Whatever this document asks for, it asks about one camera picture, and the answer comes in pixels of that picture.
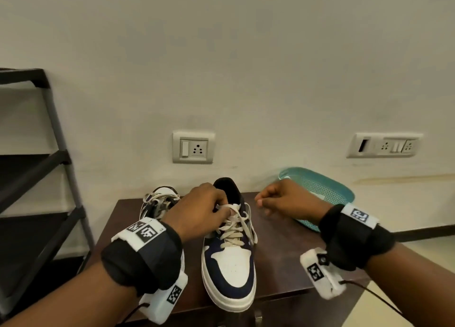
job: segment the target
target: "white shoelace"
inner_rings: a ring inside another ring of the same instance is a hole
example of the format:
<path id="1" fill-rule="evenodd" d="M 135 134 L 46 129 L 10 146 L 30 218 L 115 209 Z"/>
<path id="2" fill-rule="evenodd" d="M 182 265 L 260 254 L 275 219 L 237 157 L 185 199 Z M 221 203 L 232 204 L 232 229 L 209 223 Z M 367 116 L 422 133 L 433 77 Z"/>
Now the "white shoelace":
<path id="1" fill-rule="evenodd" d="M 229 207 L 232 211 L 235 212 L 234 215 L 231 215 L 227 219 L 224 220 L 225 225 L 218 228 L 217 233 L 221 234 L 224 232 L 220 240 L 224 240 L 224 243 L 221 244 L 221 249 L 231 246 L 243 246 L 245 242 L 243 242 L 240 238 L 242 238 L 242 232 L 245 232 L 248 239 L 250 240 L 251 244 L 258 243 L 258 236 L 254 231 L 253 224 L 251 224 L 251 208 L 250 205 L 245 203 L 246 206 L 246 217 L 242 217 L 239 212 L 240 205 L 217 205 L 217 209 L 222 207 Z M 250 227 L 247 226 L 245 221 L 250 220 Z"/>
<path id="2" fill-rule="evenodd" d="M 168 197 L 171 197 L 172 200 L 174 200 L 175 202 L 179 201 L 180 200 L 180 196 L 178 194 L 164 194 L 164 193 L 151 193 L 151 194 L 145 194 L 145 197 L 142 199 L 142 201 L 145 203 L 145 206 L 144 208 L 141 210 L 140 214 L 139 214 L 139 219 L 142 219 L 144 217 L 144 214 L 145 214 L 145 207 L 147 205 L 150 205 L 152 202 L 157 202 L 158 205 L 156 208 L 159 208 L 159 204 L 165 204 L 165 207 L 163 210 L 161 210 L 160 214 L 155 217 L 155 219 L 161 219 L 164 214 L 168 211 L 169 209 L 169 204 L 171 203 L 171 201 L 165 201 L 166 198 Z"/>

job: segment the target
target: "metal shoe rack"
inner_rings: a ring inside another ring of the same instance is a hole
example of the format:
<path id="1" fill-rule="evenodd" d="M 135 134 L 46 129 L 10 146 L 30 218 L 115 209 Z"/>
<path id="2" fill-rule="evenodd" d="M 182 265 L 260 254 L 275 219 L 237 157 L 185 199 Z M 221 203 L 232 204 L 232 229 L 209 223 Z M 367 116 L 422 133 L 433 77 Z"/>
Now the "metal shoe rack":
<path id="1" fill-rule="evenodd" d="M 60 164 L 65 166 L 76 208 L 70 212 L 0 218 L 0 314 L 3 316 L 11 312 L 38 271 L 57 254 L 77 221 L 82 223 L 90 250 L 94 247 L 44 70 L 0 68 L 0 85 L 24 81 L 31 81 L 42 91 L 58 151 L 0 155 L 0 213 Z"/>

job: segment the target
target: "tiled floor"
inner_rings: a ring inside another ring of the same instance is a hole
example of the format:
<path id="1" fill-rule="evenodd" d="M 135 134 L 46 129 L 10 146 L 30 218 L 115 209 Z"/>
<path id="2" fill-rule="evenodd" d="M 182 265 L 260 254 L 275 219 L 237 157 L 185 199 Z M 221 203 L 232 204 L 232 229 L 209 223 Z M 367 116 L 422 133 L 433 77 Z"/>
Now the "tiled floor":
<path id="1" fill-rule="evenodd" d="M 455 236 L 408 242 L 406 246 L 420 255 L 429 258 L 431 261 L 455 272 Z M 373 282 L 368 288 L 386 298 L 386 295 Z M 412 327 L 412 324 L 376 297 L 368 292 L 364 292 L 343 327 L 364 326 Z"/>

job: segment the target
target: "skirting board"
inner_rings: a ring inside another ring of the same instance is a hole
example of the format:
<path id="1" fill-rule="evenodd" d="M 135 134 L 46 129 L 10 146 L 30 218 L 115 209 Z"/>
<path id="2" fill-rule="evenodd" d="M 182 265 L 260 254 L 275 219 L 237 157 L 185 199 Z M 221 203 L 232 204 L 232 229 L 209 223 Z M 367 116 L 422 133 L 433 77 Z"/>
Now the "skirting board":
<path id="1" fill-rule="evenodd" d="M 398 242 L 410 242 L 424 240 L 427 238 L 443 237 L 455 235 L 455 224 L 444 225 L 442 227 L 431 227 L 394 232 Z"/>

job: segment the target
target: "left hand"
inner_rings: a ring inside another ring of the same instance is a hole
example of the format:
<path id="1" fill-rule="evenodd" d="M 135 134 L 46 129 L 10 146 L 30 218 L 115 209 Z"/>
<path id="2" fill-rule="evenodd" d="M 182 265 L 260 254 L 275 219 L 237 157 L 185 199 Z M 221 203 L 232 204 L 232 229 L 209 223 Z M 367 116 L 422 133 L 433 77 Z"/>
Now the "left hand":
<path id="1" fill-rule="evenodd" d="M 162 221 L 178 233 L 183 243 L 216 230 L 230 216 L 228 207 L 213 212 L 216 204 L 228 204 L 226 193 L 210 183 L 203 183 L 168 210 Z"/>

